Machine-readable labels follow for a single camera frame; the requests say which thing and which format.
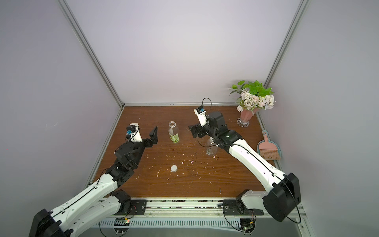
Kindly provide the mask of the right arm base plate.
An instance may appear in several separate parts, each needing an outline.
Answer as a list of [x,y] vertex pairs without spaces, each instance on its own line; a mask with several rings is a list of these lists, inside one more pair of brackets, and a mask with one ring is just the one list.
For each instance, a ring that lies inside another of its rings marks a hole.
[[224,199],[222,200],[222,204],[219,204],[222,207],[223,213],[226,216],[263,216],[264,211],[260,209],[248,209],[246,208],[241,201],[237,201],[235,199]]

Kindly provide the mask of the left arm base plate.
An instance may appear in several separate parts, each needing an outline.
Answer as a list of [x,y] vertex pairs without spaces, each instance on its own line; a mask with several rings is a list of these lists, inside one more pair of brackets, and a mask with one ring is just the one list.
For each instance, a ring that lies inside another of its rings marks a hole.
[[119,210],[114,215],[144,215],[147,207],[146,199],[132,199],[123,202]]

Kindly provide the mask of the white bottle cap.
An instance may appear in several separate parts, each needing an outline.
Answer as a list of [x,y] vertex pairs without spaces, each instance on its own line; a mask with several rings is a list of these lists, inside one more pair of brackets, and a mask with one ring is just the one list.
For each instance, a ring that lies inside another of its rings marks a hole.
[[177,172],[177,170],[178,170],[177,165],[172,165],[171,166],[171,172]]

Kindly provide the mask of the green label clear bottle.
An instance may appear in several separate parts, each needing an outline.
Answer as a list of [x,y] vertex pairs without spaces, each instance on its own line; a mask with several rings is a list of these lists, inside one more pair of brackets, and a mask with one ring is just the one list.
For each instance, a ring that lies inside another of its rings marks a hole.
[[177,127],[177,124],[174,121],[169,122],[169,137],[173,143],[178,143],[180,141],[179,138],[179,129]]

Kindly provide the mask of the blue label clear bottle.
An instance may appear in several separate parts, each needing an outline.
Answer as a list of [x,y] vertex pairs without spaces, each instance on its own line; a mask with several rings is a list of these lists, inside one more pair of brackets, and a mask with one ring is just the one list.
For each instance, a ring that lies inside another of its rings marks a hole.
[[212,137],[210,137],[207,140],[206,146],[207,146],[206,154],[212,157],[215,156],[217,153],[218,147]]

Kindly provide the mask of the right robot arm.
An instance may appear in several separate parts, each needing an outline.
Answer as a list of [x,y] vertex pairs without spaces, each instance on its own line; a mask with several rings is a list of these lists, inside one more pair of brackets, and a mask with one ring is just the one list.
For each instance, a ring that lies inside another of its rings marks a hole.
[[293,173],[285,174],[262,158],[236,131],[228,129],[221,112],[206,114],[203,106],[194,113],[199,123],[190,125],[193,138],[208,135],[216,146],[240,161],[262,184],[264,191],[247,191],[240,200],[247,209],[266,210],[282,222],[301,202],[300,182]]

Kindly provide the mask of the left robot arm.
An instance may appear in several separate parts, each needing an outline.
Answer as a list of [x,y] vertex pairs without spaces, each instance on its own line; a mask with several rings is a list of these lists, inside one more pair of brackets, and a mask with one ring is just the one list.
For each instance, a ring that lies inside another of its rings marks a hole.
[[113,165],[72,199],[51,211],[39,211],[33,218],[29,236],[78,237],[104,218],[129,213],[132,210],[131,197],[120,187],[138,168],[145,149],[157,143],[157,127],[143,139],[139,124],[130,124],[125,143],[114,152]]

